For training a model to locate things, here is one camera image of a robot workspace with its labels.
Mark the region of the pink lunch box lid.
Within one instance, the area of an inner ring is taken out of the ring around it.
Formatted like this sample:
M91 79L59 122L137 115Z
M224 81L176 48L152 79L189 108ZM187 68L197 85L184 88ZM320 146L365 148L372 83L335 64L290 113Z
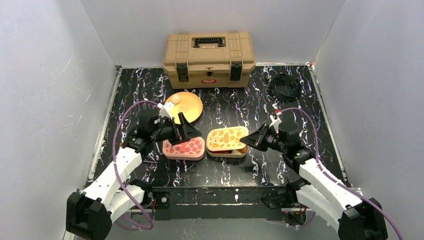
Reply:
M199 161L205 155L205 147L202 137L195 137L176 145L172 145L168 140L162 142L163 155L170 160Z

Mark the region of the beige lunch box tray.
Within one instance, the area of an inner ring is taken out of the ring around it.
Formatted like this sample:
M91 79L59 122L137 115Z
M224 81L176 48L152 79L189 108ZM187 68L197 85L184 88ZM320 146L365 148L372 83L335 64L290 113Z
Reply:
M247 152L249 150L249 147L246 146L241 149L233 149L233 150L221 150L221 151L210 151L207 149L207 153L215 158L236 158L240 159L246 156Z

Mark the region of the beige lunch box lid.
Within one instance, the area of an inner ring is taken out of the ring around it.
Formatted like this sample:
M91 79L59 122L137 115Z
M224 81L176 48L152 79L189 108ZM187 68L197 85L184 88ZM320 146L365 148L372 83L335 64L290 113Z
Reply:
M233 126L211 130L206 137L206 147L212 152L241 150L247 145L241 138L249 135L245 126Z

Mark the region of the white boiled egg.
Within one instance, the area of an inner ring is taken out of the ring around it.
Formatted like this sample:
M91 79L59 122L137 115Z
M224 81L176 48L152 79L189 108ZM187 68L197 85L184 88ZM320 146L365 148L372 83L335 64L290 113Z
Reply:
M173 94L171 96L171 102L174 103L174 104L178 104L181 101L181 99L182 98L181 98L181 96L178 93Z

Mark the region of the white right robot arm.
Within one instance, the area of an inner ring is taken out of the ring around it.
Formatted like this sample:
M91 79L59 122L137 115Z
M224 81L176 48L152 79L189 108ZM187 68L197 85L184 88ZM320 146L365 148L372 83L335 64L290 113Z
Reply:
M374 198L362 199L328 172L302 144L296 123L280 123L278 127L263 124L240 142L262 152L268 149L280 152L285 164L300 177L287 184L288 199L309 207L326 220L339 239L388 239L380 203Z

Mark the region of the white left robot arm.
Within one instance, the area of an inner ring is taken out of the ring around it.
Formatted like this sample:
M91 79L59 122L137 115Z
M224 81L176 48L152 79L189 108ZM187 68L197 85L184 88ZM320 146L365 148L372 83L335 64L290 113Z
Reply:
M86 240L104 240L113 223L134 206L141 206L146 188L125 180L152 150L153 144L168 141L172 145L188 142L202 133L194 128L183 113L175 118L148 109L139 124L127 133L115 159L81 192L73 192L66 202L65 228Z

